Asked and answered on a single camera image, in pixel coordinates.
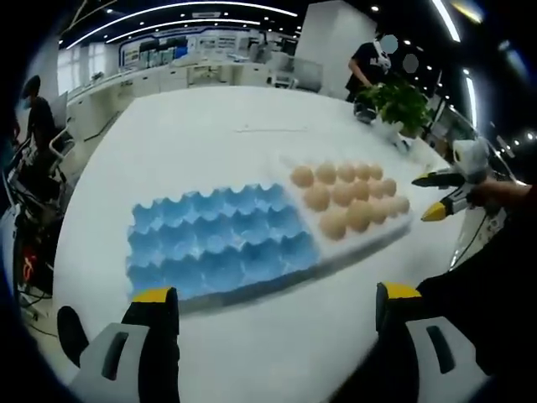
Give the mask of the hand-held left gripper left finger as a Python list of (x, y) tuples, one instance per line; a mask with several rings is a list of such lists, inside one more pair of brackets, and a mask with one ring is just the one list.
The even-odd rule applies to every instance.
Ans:
[(120, 322), (90, 340), (69, 309), (69, 391), (79, 402), (178, 402), (180, 315), (174, 287), (135, 296)]

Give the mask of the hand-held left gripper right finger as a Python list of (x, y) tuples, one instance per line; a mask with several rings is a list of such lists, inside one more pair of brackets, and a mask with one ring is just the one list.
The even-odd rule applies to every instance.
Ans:
[(468, 402), (488, 381), (472, 342), (411, 286), (377, 284), (376, 330), (382, 379), (397, 402)]

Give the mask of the person's right hand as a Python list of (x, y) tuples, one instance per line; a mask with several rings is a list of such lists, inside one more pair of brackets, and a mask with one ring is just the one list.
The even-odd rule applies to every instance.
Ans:
[(469, 193), (469, 200), (473, 205), (480, 207), (489, 203), (495, 203), (501, 207), (515, 207), (524, 201), (531, 189), (530, 185), (487, 178), (472, 189)]

